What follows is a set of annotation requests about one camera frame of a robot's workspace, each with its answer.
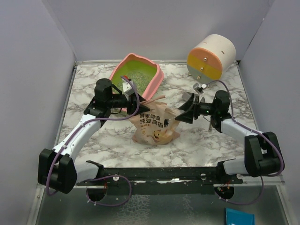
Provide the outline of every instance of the marble table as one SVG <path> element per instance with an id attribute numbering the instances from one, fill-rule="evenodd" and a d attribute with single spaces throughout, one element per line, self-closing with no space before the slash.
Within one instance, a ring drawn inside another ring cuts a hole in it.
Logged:
<path id="1" fill-rule="evenodd" d="M 60 141 L 78 123 L 83 111 L 94 96 L 96 81 L 108 78 L 117 63 L 78 65 L 75 74 Z M 168 107 L 178 107 L 184 100 L 185 91 L 193 92 L 196 82 L 188 75 L 184 64 L 160 64 L 165 78 L 156 96 L 166 95 L 163 102 Z M 222 75 L 232 95 L 235 117 L 245 125 L 255 128 L 252 113 L 240 79 L 237 65 L 232 64 Z M 222 84 L 206 89 L 206 102 L 212 102 Z M 209 131 L 209 122 L 199 117 L 194 123 L 181 122 L 177 127 L 180 137 L 167 145 L 149 146 L 133 142 L 135 127 L 130 121 L 107 121 L 85 144 L 75 163 L 92 160 L 105 167 L 173 167 L 173 166 L 215 166 L 218 161 L 243 156 L 242 144 L 233 138 Z"/>

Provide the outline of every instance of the pink tray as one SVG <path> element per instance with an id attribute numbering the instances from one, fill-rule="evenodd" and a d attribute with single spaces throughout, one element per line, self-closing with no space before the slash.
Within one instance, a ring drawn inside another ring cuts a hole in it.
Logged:
<path id="1" fill-rule="evenodd" d="M 113 75 L 118 71 L 118 69 L 120 67 L 122 67 L 126 62 L 131 61 L 131 60 L 141 61 L 141 62 L 148 64 L 156 69 L 155 75 L 153 76 L 153 78 L 149 82 L 146 90 L 142 94 L 142 97 L 144 99 L 150 100 L 164 79 L 164 73 L 161 71 L 160 66 L 157 63 L 155 63 L 145 57 L 136 55 L 134 53 L 130 53 L 120 62 L 119 65 L 117 65 L 117 67 L 113 70 L 112 74 L 110 75 L 109 79 L 111 80 L 113 78 Z"/>

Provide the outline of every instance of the gray wall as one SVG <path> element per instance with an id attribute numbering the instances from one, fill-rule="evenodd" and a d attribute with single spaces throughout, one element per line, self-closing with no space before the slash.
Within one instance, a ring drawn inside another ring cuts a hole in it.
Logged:
<path id="1" fill-rule="evenodd" d="M 300 221 L 300 1 L 276 0 L 240 68 L 259 128 L 277 134 Z"/>
<path id="2" fill-rule="evenodd" d="M 53 146 L 74 54 L 40 0 L 0 7 L 0 223 L 26 223 L 38 155 Z"/>
<path id="3" fill-rule="evenodd" d="M 43 0 L 78 60 L 186 60 L 206 36 L 233 41 L 244 55 L 273 0 Z"/>

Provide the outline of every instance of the green litter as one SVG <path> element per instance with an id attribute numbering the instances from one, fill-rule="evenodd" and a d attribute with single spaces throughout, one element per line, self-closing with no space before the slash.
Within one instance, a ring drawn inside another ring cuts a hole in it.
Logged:
<path id="1" fill-rule="evenodd" d="M 155 76 L 157 69 L 140 61 L 131 60 L 126 62 L 112 77 L 112 83 L 123 91 L 121 76 L 126 75 L 133 80 L 137 86 L 137 92 L 142 95 L 148 84 Z"/>

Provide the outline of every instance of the plastic bag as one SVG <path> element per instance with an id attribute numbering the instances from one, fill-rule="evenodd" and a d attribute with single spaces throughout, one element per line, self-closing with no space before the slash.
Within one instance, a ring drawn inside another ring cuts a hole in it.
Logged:
<path id="1" fill-rule="evenodd" d="M 175 131 L 179 121 L 175 120 L 181 111 L 178 109 L 167 108 L 166 103 L 156 100 L 165 98 L 160 96 L 154 100 L 141 102 L 150 108 L 149 112 L 141 113 L 129 119 L 136 127 L 134 142 L 149 145 L 168 144 L 180 136 Z"/>

